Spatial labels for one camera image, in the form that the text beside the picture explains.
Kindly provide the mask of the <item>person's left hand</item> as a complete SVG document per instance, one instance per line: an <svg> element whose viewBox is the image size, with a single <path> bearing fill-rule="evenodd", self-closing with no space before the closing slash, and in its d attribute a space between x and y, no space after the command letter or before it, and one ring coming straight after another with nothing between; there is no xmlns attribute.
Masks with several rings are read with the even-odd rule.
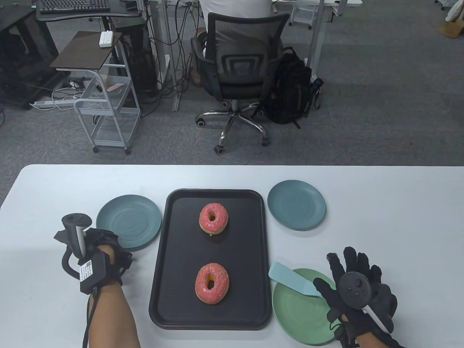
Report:
<svg viewBox="0 0 464 348"><path fill-rule="evenodd" d="M121 247L118 236L111 231L89 228L82 232L82 236L86 253L77 256L79 271L69 265L71 254L75 254L73 245L79 245L78 237L66 230L54 236L54 239L66 245L61 262L63 270L80 281L80 290L86 294L112 281L122 285L121 277L132 264L132 253Z"/></svg>

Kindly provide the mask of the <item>person's right hand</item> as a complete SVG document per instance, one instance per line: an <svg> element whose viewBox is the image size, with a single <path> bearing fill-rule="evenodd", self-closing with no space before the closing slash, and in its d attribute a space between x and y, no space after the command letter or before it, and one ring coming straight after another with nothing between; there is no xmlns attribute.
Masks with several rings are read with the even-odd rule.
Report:
<svg viewBox="0 0 464 348"><path fill-rule="evenodd" d="M364 253L353 247L343 251L345 266L335 253L329 253L335 289L317 277L313 285L330 307L327 320L336 325L335 338L344 348L398 348L392 338L393 315L398 301L388 285L381 280L382 271L377 265L369 265Z"/></svg>

